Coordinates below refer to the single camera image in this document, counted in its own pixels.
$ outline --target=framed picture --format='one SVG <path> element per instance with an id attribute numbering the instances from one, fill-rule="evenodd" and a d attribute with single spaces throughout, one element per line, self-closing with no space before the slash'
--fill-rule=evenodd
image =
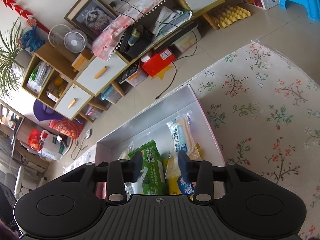
<path id="1" fill-rule="evenodd" d="M 64 19 L 94 40 L 116 19 L 116 15 L 101 0 L 78 0 Z"/>

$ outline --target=wooden furniture leg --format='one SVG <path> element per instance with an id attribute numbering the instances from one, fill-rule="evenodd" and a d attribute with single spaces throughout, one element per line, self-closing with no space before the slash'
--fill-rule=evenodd
<path id="1" fill-rule="evenodd" d="M 87 121 L 93 123 L 93 120 L 92 120 L 90 117 L 88 117 L 87 115 L 85 115 L 84 113 L 79 112 L 79 115 L 81 115 L 81 116 L 82 116 L 84 119 L 86 119 Z"/>
<path id="2" fill-rule="evenodd" d="M 115 88 L 115 90 L 117 90 L 118 92 L 119 92 L 119 94 L 121 95 L 121 96 L 125 96 L 125 93 L 124 93 L 124 91 L 122 90 L 122 88 L 119 86 L 119 84 L 116 82 L 116 81 L 112 81 L 111 82 L 111 85 Z"/>
<path id="3" fill-rule="evenodd" d="M 211 25 L 212 28 L 214 28 L 215 30 L 218 30 L 219 27 L 216 25 L 216 23 L 211 19 L 211 17 L 209 16 L 209 14 L 204 13 L 203 18 Z"/>
<path id="4" fill-rule="evenodd" d="M 105 106 L 103 106 L 103 105 L 101 105 L 101 104 L 98 104 L 98 103 L 95 103 L 95 102 L 93 102 L 92 100 L 90 100 L 90 101 L 88 102 L 88 104 L 89 104 L 90 106 L 94 106 L 94 107 L 96 107 L 96 108 L 99 108 L 99 109 L 101 109 L 101 110 L 103 110 L 103 111 L 107 111 L 107 110 L 108 110 L 108 108 L 106 108 Z"/>

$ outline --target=raccoon picture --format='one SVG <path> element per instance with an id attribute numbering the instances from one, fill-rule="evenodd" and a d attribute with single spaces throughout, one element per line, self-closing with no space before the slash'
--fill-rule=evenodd
<path id="1" fill-rule="evenodd" d="M 98 6 L 92 7 L 91 10 L 86 10 L 85 13 L 83 16 L 84 25 L 97 36 L 113 21 L 113 19 Z"/>

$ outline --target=floral rug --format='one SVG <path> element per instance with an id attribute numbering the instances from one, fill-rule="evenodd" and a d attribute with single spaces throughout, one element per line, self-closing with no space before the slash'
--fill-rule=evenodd
<path id="1" fill-rule="evenodd" d="M 297 194 L 300 237 L 320 237 L 320 87 L 288 59 L 251 43 L 188 81 L 225 161 Z"/>

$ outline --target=egg carton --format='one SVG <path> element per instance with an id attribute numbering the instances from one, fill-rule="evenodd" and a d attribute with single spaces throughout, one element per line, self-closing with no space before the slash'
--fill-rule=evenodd
<path id="1" fill-rule="evenodd" d="M 211 18 L 220 28 L 224 29 L 237 20 L 245 19 L 249 16 L 251 16 L 251 13 L 248 10 L 237 5 L 234 7 L 228 5 L 226 8 L 214 12 Z"/>

